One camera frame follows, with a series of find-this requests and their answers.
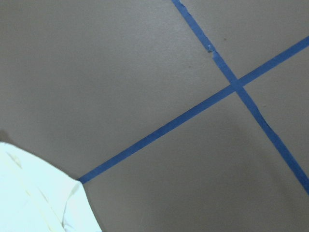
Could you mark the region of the cream long-sleeve cat shirt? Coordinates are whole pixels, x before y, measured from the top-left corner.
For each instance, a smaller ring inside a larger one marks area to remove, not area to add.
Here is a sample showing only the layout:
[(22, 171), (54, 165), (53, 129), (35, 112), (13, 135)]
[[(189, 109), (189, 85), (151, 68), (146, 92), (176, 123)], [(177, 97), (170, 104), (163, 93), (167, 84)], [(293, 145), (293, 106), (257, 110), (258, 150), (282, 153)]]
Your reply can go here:
[(100, 232), (80, 181), (12, 144), (0, 144), (2, 232)]

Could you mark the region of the brown paper table cover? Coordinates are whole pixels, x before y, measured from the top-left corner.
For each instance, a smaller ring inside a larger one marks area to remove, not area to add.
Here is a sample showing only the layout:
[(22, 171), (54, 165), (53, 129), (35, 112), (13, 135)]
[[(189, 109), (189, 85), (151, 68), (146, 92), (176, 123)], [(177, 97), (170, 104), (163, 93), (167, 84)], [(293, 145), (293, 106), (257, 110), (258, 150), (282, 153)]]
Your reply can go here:
[[(229, 81), (170, 0), (3, 0), (0, 138), (74, 178)], [(306, 232), (309, 196), (237, 93), (85, 184), (105, 232)]]

